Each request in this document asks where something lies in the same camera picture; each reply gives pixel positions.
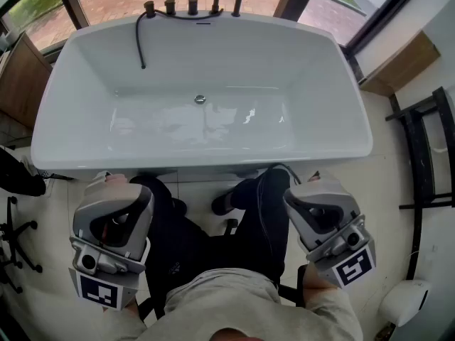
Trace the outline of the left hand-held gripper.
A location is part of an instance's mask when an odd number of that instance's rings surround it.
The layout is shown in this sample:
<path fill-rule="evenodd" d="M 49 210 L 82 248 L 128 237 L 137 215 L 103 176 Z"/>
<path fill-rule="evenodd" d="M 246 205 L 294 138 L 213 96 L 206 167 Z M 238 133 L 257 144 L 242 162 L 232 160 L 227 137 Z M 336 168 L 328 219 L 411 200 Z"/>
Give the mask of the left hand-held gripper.
<path fill-rule="evenodd" d="M 69 268 L 77 295 L 112 310 L 133 300 L 146 270 L 154 196 L 123 174 L 99 172 L 73 216 Z"/>

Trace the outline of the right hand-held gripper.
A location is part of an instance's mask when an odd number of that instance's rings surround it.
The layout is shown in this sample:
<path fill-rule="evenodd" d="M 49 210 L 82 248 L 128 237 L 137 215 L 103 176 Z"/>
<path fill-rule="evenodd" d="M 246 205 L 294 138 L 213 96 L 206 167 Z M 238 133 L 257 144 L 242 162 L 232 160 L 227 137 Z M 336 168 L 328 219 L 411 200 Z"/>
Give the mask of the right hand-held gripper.
<path fill-rule="evenodd" d="M 316 171 L 284 193 L 299 246 L 320 277 L 345 288 L 376 266 L 375 243 L 355 198 L 333 177 Z"/>

